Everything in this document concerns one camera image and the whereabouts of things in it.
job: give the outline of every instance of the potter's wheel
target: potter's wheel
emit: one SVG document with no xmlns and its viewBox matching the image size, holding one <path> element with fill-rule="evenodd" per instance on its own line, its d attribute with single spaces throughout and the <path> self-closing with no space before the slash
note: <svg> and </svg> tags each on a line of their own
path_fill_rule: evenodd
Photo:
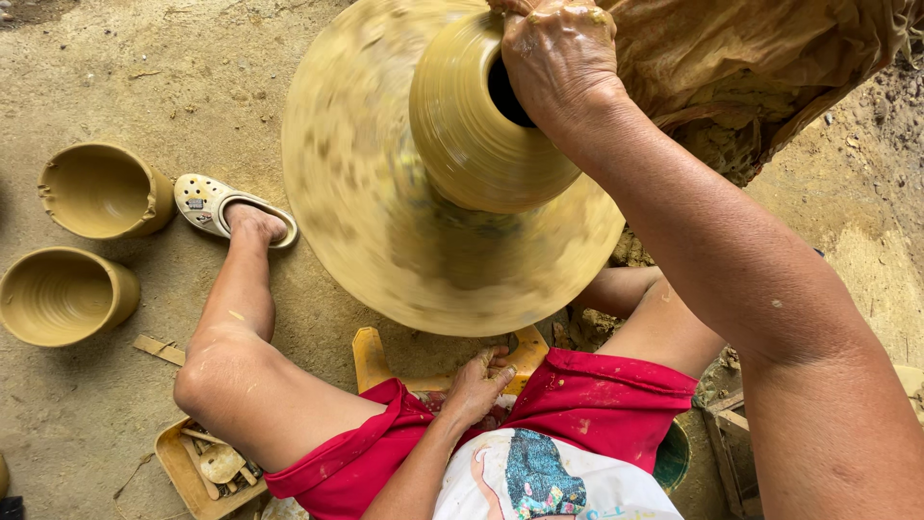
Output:
<svg viewBox="0 0 924 520">
<path fill-rule="evenodd" d="M 583 174 L 514 214 L 463 209 L 432 186 L 408 119 L 415 66 L 440 29 L 486 10 L 359 0 L 312 44 L 283 117 L 286 192 L 312 251 L 367 306 L 438 334 L 491 336 L 549 316 L 590 283 L 625 223 Z"/>
</svg>

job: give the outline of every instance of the clay-covered hand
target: clay-covered hand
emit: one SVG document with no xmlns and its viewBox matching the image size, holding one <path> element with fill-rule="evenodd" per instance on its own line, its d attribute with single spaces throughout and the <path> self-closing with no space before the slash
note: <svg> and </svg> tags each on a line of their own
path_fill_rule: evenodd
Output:
<svg viewBox="0 0 924 520">
<path fill-rule="evenodd" d="M 506 347 L 484 349 L 459 368 L 438 417 L 461 428 L 481 421 L 517 373 L 515 365 L 500 357 L 506 354 Z"/>
<path fill-rule="evenodd" d="M 505 12 L 502 56 L 517 100 L 555 141 L 569 121 L 625 93 L 616 26 L 591 0 L 488 0 Z"/>
</svg>

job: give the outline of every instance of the dirt floor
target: dirt floor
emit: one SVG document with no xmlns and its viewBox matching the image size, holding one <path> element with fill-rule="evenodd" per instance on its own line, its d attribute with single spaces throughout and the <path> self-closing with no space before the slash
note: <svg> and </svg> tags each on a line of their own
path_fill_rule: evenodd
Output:
<svg viewBox="0 0 924 520">
<path fill-rule="evenodd" d="M 0 333 L 0 452 L 10 491 L 25 497 L 30 520 L 181 514 L 156 459 L 119 497 L 122 513 L 113 504 L 156 434 L 183 416 L 171 399 L 176 367 L 131 342 L 138 334 L 188 339 L 226 242 L 179 218 L 149 237 L 84 240 L 43 214 L 35 180 L 57 150 L 99 140 L 126 146 L 168 176 L 212 175 L 286 206 L 279 129 L 289 79 L 348 2 L 11 1 L 14 21 L 0 22 L 0 267 L 44 246 L 81 247 L 137 273 L 142 306 L 121 327 L 62 349 Z M 917 367 L 924 367 L 921 77 L 908 65 L 889 68 L 833 109 L 830 125 L 809 126 L 747 189 L 827 254 L 893 361 Z M 379 328 L 391 367 L 406 376 L 452 369 L 482 344 L 506 340 L 400 326 L 341 290 L 304 242 L 274 253 L 272 263 L 274 344 L 345 390 L 356 390 L 350 341 L 360 327 Z M 543 331 L 551 342 L 548 321 Z M 699 411 L 681 420 L 693 463 L 671 498 L 689 520 L 723 518 Z M 249 520 L 250 511 L 237 517 Z"/>
</svg>

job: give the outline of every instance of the clay mound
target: clay mound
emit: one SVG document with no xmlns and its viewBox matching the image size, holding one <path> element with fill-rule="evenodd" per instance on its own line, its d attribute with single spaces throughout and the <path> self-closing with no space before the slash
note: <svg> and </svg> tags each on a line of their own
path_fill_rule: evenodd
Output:
<svg viewBox="0 0 924 520">
<path fill-rule="evenodd" d="M 744 187 L 806 125 L 892 62 L 921 0 L 603 0 L 645 113 Z"/>
</svg>

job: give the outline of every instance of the person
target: person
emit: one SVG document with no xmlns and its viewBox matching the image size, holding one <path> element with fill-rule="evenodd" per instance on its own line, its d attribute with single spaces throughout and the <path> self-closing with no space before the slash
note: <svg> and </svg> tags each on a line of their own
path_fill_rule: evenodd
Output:
<svg viewBox="0 0 924 520">
<path fill-rule="evenodd" d="M 230 249 L 176 377 L 180 408 L 320 520 L 676 519 L 654 453 L 727 340 L 767 518 L 920 518 L 924 432 L 833 270 L 632 103 L 608 13 L 589 0 L 491 4 L 506 11 L 517 99 L 659 263 L 606 269 L 578 297 L 626 324 L 596 353 L 551 349 L 494 431 L 470 427 L 514 374 L 505 347 L 462 366 L 435 417 L 395 379 L 353 395 L 270 345 L 266 250 L 286 226 L 229 204 Z"/>
</svg>

